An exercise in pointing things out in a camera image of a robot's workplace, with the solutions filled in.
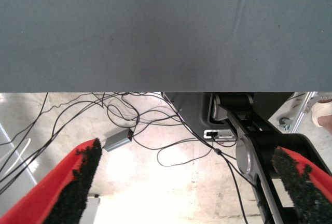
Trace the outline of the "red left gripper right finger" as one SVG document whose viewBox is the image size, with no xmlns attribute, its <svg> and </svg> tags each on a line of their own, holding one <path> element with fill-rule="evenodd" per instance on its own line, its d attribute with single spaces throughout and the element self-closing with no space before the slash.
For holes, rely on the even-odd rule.
<svg viewBox="0 0 332 224">
<path fill-rule="evenodd" d="M 331 175 L 312 161 L 278 146 L 272 164 L 290 196 L 300 223 L 331 223 Z"/>
</svg>

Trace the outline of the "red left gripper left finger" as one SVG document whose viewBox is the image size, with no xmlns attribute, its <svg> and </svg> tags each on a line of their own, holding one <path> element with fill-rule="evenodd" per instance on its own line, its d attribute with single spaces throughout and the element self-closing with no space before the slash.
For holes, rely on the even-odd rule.
<svg viewBox="0 0 332 224">
<path fill-rule="evenodd" d="M 101 155 L 98 138 L 76 146 L 1 217 L 1 223 L 79 223 Z"/>
</svg>

